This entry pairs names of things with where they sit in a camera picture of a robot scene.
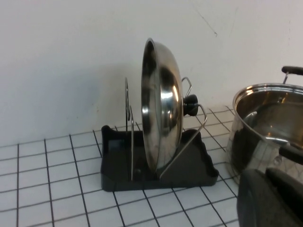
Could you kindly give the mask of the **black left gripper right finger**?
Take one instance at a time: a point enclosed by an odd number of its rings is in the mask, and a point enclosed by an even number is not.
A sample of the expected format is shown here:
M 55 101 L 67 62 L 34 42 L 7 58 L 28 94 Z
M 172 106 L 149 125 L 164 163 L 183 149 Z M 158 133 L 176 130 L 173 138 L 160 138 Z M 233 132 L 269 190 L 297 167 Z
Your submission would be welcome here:
M 276 168 L 267 168 L 265 175 L 277 188 L 283 199 L 303 199 L 303 184 L 290 175 Z

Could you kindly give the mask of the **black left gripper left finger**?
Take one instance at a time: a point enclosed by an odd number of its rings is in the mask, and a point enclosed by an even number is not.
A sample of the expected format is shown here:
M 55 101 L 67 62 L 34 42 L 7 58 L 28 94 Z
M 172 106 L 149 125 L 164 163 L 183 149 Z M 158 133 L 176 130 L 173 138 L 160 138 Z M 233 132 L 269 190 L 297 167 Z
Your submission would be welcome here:
M 265 173 L 248 169 L 241 174 L 237 198 L 239 226 L 301 227 L 303 200 L 283 199 Z

